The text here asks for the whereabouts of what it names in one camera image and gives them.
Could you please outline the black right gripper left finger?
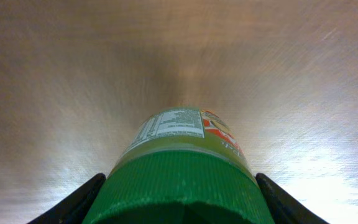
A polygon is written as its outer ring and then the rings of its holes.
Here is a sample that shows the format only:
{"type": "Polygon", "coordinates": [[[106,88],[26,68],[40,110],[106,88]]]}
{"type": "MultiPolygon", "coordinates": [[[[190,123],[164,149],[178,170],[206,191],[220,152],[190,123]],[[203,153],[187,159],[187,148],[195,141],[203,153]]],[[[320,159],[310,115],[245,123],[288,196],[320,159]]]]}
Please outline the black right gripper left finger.
{"type": "Polygon", "coordinates": [[[54,207],[33,219],[29,224],[82,223],[105,181],[106,176],[103,173],[96,174],[54,207]]]}

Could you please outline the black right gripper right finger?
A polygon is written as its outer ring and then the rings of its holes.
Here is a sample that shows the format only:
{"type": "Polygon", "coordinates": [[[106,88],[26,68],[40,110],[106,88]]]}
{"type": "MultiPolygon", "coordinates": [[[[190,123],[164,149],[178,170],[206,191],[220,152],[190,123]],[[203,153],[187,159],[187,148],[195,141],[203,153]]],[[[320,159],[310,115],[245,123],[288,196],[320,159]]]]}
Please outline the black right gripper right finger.
{"type": "Polygon", "coordinates": [[[328,224],[263,173],[255,179],[275,224],[328,224]]]}

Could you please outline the green lidded jar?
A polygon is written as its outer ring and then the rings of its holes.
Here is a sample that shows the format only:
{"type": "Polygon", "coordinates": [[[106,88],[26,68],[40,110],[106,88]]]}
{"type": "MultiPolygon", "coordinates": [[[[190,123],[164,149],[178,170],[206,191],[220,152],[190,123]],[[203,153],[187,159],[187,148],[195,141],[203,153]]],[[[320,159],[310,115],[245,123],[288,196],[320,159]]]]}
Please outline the green lidded jar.
{"type": "Polygon", "coordinates": [[[229,127],[198,108],[145,121],[117,160],[85,223],[272,223],[229,127]]]}

